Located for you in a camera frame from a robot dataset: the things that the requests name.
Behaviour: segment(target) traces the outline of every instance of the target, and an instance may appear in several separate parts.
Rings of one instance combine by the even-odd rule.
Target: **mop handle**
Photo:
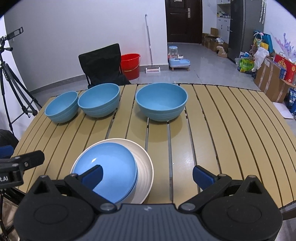
[[[147,14],[145,14],[145,23],[146,23],[146,28],[147,28],[148,42],[149,42],[150,60],[151,60],[151,65],[153,66],[150,34],[149,34],[149,27],[148,27],[148,23],[147,23]]]

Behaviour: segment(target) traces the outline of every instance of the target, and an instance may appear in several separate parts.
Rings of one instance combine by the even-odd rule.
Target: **black folding chair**
[[[113,44],[78,56],[86,75],[88,88],[102,83],[127,85],[130,82],[120,68],[121,53],[119,44]]]

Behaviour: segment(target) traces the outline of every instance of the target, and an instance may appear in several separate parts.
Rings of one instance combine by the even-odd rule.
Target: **beige plate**
[[[129,151],[132,153],[138,167],[138,181],[136,184],[135,192],[133,194],[128,195],[128,199],[124,199],[124,202],[134,203],[134,204],[143,203],[151,190],[151,187],[153,184],[153,178],[154,178],[153,164],[150,156],[140,145],[127,139],[121,139],[121,138],[106,139],[106,140],[97,142],[92,146],[105,143],[105,142],[113,142],[113,143],[118,143],[120,145],[123,145],[124,147],[128,148]],[[75,163],[73,164],[71,173],[74,170],[74,166],[76,165],[80,156],[76,159]]]

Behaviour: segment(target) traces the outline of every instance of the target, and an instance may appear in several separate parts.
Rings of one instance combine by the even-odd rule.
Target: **red gift box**
[[[296,71],[296,65],[291,63],[285,57],[282,57],[278,54],[276,54],[274,61],[287,71],[284,80],[286,80],[290,83],[293,83],[294,75],[295,75],[295,71]]]

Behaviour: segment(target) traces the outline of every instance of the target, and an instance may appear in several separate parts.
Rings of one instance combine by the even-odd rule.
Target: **wooden slat table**
[[[81,110],[69,123],[54,124],[44,105],[21,138],[14,156],[34,150],[44,164],[24,174],[27,192],[39,175],[62,179],[90,145],[107,138],[127,138],[149,153],[154,182],[146,203],[179,206],[200,189],[192,169],[201,165],[233,179],[260,178],[278,207],[296,198],[296,139],[274,105],[262,93],[213,85],[181,85],[189,95],[185,110],[168,123],[148,120],[135,102],[143,85],[121,87],[118,109],[105,118]]]

